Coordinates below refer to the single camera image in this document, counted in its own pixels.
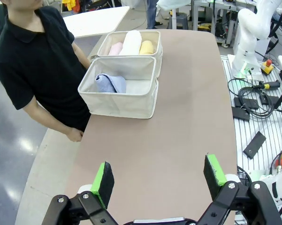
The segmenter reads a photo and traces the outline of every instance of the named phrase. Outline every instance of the bolt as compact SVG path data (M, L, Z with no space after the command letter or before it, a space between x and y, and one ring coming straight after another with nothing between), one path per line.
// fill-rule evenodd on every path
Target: bolt
M233 189L233 188L235 188L235 187L236 187L236 186L235 186L234 183L230 183L230 184L229 184L229 188L230 188L230 189Z
M261 185L260 184L255 184L254 185L254 189L260 189L261 188Z

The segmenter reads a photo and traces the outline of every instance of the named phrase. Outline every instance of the person's leg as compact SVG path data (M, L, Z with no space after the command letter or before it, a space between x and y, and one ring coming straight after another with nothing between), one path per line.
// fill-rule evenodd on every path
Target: person's leg
M157 0L147 0L147 29L155 28Z

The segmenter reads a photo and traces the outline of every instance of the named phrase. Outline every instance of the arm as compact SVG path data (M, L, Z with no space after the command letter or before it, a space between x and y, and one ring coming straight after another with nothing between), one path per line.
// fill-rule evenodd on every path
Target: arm
M73 42L72 43L72 47L74 50L75 55L77 56L78 60L80 61L80 63L86 68L88 69L91 65L90 61L86 58L86 56L84 55L83 51Z
M50 129L59 131L65 134L68 139L73 142L81 141L83 132L75 128L68 127L54 118L48 111L41 107L36 98L33 96L32 100L23 108L28 115L39 122L40 124Z

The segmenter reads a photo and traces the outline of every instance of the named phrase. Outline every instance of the yellow towel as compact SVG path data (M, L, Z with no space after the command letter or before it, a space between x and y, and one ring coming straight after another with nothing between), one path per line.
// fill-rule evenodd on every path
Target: yellow towel
M151 41L143 41L140 48L140 55L151 55L154 52L153 44Z
M63 4L67 4L67 8L69 11L76 5L75 0L62 0Z

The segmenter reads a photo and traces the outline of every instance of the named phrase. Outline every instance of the gray stool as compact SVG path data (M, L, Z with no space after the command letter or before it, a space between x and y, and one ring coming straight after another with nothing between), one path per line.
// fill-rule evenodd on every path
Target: gray stool
M183 25L184 30L188 30L188 19L186 13L176 13L176 23L180 23ZM170 17L169 23L168 23L168 29L172 29L172 18Z

